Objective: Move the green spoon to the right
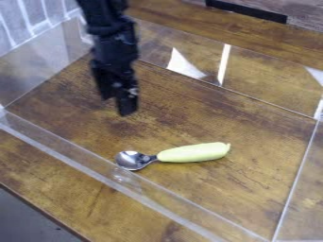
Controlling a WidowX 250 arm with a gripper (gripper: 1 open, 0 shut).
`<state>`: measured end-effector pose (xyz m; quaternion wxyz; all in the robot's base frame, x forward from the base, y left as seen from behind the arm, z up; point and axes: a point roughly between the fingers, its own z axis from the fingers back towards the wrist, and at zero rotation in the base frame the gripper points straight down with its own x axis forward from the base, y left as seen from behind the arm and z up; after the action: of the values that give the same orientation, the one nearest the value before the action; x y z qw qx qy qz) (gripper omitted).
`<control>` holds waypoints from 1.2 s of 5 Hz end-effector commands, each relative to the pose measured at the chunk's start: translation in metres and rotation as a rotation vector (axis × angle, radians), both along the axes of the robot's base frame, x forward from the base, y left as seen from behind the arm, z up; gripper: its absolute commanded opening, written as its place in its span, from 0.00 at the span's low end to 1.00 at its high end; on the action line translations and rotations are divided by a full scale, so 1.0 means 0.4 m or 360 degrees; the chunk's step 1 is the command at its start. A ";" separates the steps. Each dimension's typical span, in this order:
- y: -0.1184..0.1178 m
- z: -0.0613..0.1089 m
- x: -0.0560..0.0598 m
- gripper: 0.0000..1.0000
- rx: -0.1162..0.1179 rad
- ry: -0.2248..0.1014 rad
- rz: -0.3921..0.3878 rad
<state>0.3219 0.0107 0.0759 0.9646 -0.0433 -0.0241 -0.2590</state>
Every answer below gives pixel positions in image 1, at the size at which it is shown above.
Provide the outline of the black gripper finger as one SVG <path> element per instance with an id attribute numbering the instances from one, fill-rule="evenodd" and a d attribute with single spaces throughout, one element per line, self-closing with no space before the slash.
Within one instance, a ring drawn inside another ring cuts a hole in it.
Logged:
<path id="1" fill-rule="evenodd" d="M 115 96 L 113 75 L 96 65 L 90 66 L 90 71 L 101 99 L 108 100 Z"/>
<path id="2" fill-rule="evenodd" d="M 119 115 L 127 116 L 137 111 L 139 86 L 135 78 L 116 78 L 112 84 Z"/>

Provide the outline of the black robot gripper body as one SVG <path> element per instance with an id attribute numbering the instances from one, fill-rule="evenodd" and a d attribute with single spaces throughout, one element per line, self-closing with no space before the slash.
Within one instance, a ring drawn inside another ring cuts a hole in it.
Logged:
<path id="1" fill-rule="evenodd" d="M 89 25 L 94 42 L 92 68 L 99 82 L 104 82 L 108 75 L 125 80 L 133 78 L 132 63 L 139 58 L 135 28 L 133 22 Z"/>

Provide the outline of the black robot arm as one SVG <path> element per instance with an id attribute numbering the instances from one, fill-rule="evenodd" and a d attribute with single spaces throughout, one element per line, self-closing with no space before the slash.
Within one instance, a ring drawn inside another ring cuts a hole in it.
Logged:
<path id="1" fill-rule="evenodd" d="M 103 100 L 115 98 L 119 115 L 137 111 L 139 85 L 132 63 L 139 58 L 136 23 L 124 14 L 127 0 L 76 0 L 93 39 L 89 62 Z"/>

